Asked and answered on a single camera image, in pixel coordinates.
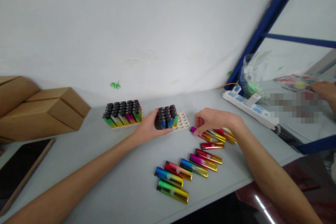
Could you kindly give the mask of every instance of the power strip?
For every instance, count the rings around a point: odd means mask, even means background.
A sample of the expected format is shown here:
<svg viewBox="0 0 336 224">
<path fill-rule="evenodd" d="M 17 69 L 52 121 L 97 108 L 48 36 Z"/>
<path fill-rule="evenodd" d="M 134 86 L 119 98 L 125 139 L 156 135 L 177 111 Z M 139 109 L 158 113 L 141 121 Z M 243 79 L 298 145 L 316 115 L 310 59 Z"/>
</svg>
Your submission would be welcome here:
<svg viewBox="0 0 336 224">
<path fill-rule="evenodd" d="M 233 105 L 237 106 L 253 118 L 257 119 L 258 122 L 265 125 L 267 128 L 274 130 L 275 126 L 279 124 L 279 118 L 271 117 L 271 113 L 262 107 L 252 104 L 250 105 L 249 100 L 240 96 L 239 94 L 235 94 L 231 90 L 223 93 L 223 98 Z"/>
</svg>

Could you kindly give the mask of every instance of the brown cardboard box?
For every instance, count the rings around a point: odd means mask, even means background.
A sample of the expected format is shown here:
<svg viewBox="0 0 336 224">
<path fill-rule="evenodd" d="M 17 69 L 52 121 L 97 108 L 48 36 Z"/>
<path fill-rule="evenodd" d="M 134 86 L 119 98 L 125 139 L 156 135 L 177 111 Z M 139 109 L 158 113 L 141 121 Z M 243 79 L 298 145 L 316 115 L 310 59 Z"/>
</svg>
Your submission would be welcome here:
<svg viewBox="0 0 336 224">
<path fill-rule="evenodd" d="M 0 117 L 35 94 L 39 87 L 22 76 L 0 76 Z"/>
<path fill-rule="evenodd" d="M 0 136 L 27 141 L 79 130 L 83 121 L 61 99 L 22 103 L 0 118 Z"/>
<path fill-rule="evenodd" d="M 61 99 L 82 117 L 86 117 L 90 110 L 89 105 L 71 87 L 41 90 L 29 97 L 26 102 L 49 99 Z"/>
<path fill-rule="evenodd" d="M 6 138 L 1 138 L 0 137 L 0 145 L 4 145 L 4 144 L 11 144 L 11 143 L 13 143 L 13 141 L 12 140 L 9 140 L 9 139 L 6 139 Z"/>
</svg>

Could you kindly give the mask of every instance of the person's left hand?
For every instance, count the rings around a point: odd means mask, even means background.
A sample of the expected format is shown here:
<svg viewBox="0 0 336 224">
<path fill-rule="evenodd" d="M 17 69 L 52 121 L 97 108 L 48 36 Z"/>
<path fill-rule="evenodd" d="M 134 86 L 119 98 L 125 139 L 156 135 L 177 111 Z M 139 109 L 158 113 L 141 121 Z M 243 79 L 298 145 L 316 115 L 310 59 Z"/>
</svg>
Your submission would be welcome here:
<svg viewBox="0 0 336 224">
<path fill-rule="evenodd" d="M 135 141 L 136 145 L 144 144 L 156 137 L 167 135 L 168 133 L 173 131 L 172 128 L 168 128 L 164 130 L 163 129 L 157 130 L 155 128 L 154 121 L 155 121 L 155 118 L 158 112 L 159 112 L 159 109 L 157 108 L 153 111 L 153 113 L 144 117 L 142 122 L 139 124 L 139 127 L 130 136 L 133 138 L 133 141 Z"/>
</svg>

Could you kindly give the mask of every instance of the plastic bag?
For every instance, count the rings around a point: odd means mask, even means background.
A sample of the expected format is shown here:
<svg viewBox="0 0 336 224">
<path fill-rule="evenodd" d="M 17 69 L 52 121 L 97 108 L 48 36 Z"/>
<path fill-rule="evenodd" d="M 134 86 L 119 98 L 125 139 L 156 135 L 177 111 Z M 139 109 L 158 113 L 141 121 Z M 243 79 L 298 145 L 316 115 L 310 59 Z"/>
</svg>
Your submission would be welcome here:
<svg viewBox="0 0 336 224">
<path fill-rule="evenodd" d="M 261 83 L 266 73 L 270 55 L 271 52 L 267 51 L 245 56 L 239 79 L 245 98 L 248 99 L 255 93 L 262 97 L 260 102 L 266 98 Z"/>
</svg>

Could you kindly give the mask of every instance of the person's right hand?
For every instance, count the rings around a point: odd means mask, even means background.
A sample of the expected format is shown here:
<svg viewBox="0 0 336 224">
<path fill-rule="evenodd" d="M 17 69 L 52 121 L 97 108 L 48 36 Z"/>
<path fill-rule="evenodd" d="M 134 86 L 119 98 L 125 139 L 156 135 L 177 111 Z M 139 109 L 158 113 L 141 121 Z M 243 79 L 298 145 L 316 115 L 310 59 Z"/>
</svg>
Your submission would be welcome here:
<svg viewBox="0 0 336 224">
<path fill-rule="evenodd" d="M 222 127 L 234 131 L 244 124 L 244 120 L 231 112 L 205 108 L 195 115 L 195 123 L 197 130 L 194 135 L 201 135 L 208 129 L 220 129 Z"/>
<path fill-rule="evenodd" d="M 336 99 L 336 82 L 329 81 L 313 82 L 306 88 L 312 89 L 315 93 L 322 94 L 324 100 L 330 101 Z"/>
</svg>

